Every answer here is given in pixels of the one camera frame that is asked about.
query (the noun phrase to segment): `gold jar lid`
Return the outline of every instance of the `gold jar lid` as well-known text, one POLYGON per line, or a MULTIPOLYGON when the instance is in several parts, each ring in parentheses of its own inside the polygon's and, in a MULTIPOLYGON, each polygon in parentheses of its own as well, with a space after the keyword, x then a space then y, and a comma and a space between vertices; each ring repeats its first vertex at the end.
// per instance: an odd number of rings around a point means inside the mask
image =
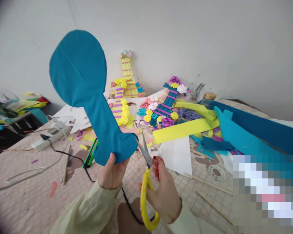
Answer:
POLYGON ((207 100, 215 100, 217 94, 214 94, 214 93, 205 93, 204 94, 204 99, 207 99, 207 100))

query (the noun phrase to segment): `black cable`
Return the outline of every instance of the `black cable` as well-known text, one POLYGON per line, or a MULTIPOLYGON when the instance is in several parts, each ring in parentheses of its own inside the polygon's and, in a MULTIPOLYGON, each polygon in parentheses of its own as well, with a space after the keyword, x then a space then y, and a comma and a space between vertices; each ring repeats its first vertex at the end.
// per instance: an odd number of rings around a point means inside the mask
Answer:
MULTIPOLYGON (((45 137, 42 137, 42 138, 45 139, 45 140, 48 140, 48 141, 50 142, 50 146, 51 146, 51 148, 53 149, 54 152, 58 152, 58 153, 62 153, 62 154, 66 154, 66 155, 69 155, 69 156, 71 156, 71 157, 73 157, 73 158, 77 158, 77 159, 79 159, 79 160, 82 162, 82 164, 84 165, 84 169, 85 169, 85 171, 86 171, 86 173, 87 173, 87 176, 88 176, 89 180, 90 180, 91 182, 95 182, 95 180, 92 180, 92 179, 91 179, 91 177, 90 177, 90 175, 89 175, 89 173, 88 173, 88 170, 87 170, 87 168, 86 168, 86 165, 84 164, 84 161, 83 161, 81 158, 76 157, 76 156, 73 156, 73 155, 71 155, 71 154, 69 154, 69 153, 65 153, 65 152, 63 152, 63 151, 59 151, 59 150, 54 149, 54 147, 53 147, 53 145, 52 145, 52 142, 51 142, 48 138, 45 138, 45 137)), ((127 204, 127 206, 128 206, 128 209, 130 210, 131 214, 133 215, 134 219, 135 219, 135 220, 137 221, 137 223, 139 223, 140 225, 144 225, 144 223, 141 222, 141 221, 138 219, 138 217, 136 216, 136 214, 134 213, 134 211, 133 211, 133 209, 132 209, 132 207, 131 207, 131 205, 130 205, 130 203, 129 203, 129 201, 128 201, 128 198, 127 198, 127 196, 126 196, 126 194, 125 194, 125 191, 124 191, 123 187, 121 187, 121 190, 123 191, 123 194, 124 194, 124 197, 125 197, 126 204, 127 204)), ((152 222, 152 221, 154 220, 154 218, 155 218, 155 215, 150 219, 150 221, 152 222)))

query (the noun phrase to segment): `blue guitar craft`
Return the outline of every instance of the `blue guitar craft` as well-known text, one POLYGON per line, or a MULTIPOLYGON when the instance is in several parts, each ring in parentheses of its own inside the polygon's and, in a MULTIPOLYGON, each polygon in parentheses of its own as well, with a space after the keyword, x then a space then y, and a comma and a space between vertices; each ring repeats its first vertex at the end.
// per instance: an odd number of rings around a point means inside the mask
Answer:
POLYGON ((116 162, 129 158, 137 149, 134 133, 122 133, 103 92, 106 84, 106 60, 97 39, 89 32, 69 32, 53 52, 49 73, 53 87, 64 102, 84 107, 99 145, 95 161, 105 165, 111 152, 116 162))

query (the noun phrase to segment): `blue paper flower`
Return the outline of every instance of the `blue paper flower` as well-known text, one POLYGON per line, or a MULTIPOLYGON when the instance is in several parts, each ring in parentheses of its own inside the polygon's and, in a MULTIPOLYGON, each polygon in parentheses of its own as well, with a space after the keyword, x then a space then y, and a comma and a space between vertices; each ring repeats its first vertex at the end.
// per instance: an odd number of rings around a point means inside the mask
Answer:
POLYGON ((143 88, 142 87, 139 87, 138 88, 138 93, 142 93, 143 92, 143 88))
POLYGON ((140 115, 140 116, 146 115, 146 109, 145 108, 139 109, 139 112, 137 112, 137 114, 140 115))
POLYGON ((156 126, 156 124, 157 124, 156 119, 151 119, 151 121, 150 121, 150 125, 151 125, 151 126, 156 126))
POLYGON ((152 115, 152 119, 157 119, 157 117, 158 117, 159 115, 157 114, 157 113, 154 113, 153 115, 152 115))

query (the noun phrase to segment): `white wall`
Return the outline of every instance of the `white wall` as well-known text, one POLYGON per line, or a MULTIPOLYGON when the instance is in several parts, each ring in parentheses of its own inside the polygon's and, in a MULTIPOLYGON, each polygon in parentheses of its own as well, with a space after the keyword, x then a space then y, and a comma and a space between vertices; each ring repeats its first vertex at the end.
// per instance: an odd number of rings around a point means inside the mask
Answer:
POLYGON ((293 120, 293 1, 1 0, 0 89, 62 106, 49 59, 76 28, 101 43, 107 80, 121 76, 118 54, 131 49, 148 94, 176 75, 293 120))

